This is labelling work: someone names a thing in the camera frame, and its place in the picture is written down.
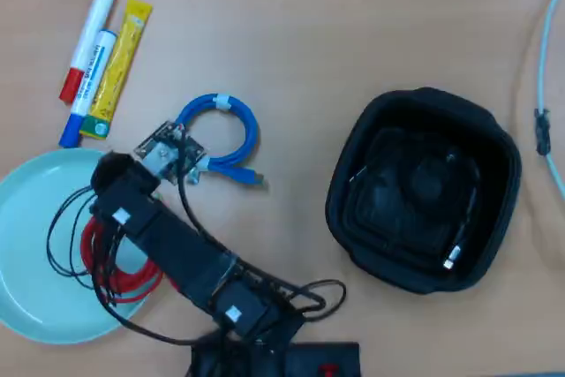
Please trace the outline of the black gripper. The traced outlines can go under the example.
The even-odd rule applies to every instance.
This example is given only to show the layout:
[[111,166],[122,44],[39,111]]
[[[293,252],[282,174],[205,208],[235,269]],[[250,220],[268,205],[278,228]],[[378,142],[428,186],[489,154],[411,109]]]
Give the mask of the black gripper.
[[92,213],[99,221],[138,236],[156,217],[151,194],[160,180],[148,171],[129,169],[131,166],[129,154],[110,151],[100,158],[90,179],[97,196]]

